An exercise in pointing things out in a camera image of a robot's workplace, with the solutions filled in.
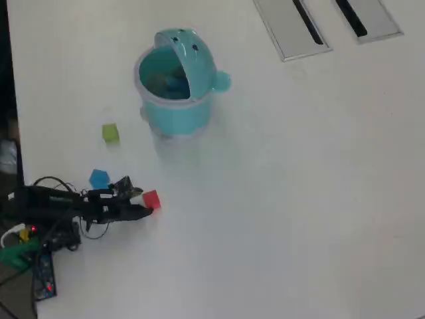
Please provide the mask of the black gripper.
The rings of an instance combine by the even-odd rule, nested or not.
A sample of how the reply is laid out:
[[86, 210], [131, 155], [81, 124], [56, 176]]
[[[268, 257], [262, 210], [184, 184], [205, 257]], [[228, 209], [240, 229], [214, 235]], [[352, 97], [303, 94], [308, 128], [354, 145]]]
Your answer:
[[153, 213], [152, 208], [145, 207], [142, 193], [129, 198], [127, 193], [95, 189], [88, 191], [86, 198], [89, 204], [86, 221], [89, 223], [137, 221]]

